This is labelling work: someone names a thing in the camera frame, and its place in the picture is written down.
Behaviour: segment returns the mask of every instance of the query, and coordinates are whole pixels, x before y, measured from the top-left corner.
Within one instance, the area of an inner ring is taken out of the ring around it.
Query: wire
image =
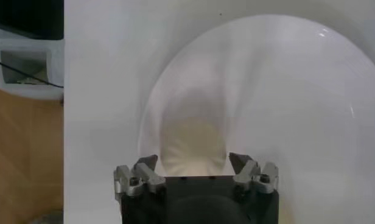
[[[64,88],[64,86],[59,86],[59,85],[53,84],[53,83],[51,83],[51,82],[45,81],[45,80],[43,80],[43,79],[36,78],[36,77],[34,77],[33,75],[27,74],[27,73],[25,73],[25,72],[23,72],[23,71],[20,71],[20,70],[18,70],[18,69],[16,69],[16,68],[13,68],[13,67],[9,66],[9,65],[5,65],[5,64],[3,64],[2,62],[0,62],[0,65],[1,65],[2,67],[4,67],[4,68],[10,69],[10,70],[15,71],[15,72],[17,72],[17,73],[20,73],[20,74],[23,75],[23,76],[26,76],[26,77],[28,77],[28,78],[35,79],[35,80],[40,81],[40,82],[42,82],[42,83],[45,83],[45,84],[47,84],[47,85],[51,85],[51,86],[58,87],[58,88]]]

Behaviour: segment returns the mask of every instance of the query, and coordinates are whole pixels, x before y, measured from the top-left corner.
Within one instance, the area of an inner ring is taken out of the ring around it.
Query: white backdrop
[[[375,63],[375,0],[65,2],[65,223],[119,223],[112,170],[138,155],[155,81],[195,37],[231,19],[295,15],[352,40]]]

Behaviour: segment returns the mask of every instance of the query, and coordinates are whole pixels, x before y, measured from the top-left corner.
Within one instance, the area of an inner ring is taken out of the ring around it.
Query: white plastic container
[[[0,61],[41,78],[63,86],[64,41],[30,39],[0,39]],[[34,99],[61,99],[63,89],[40,83],[39,85],[17,83],[26,77],[0,65],[0,89],[11,94]]]

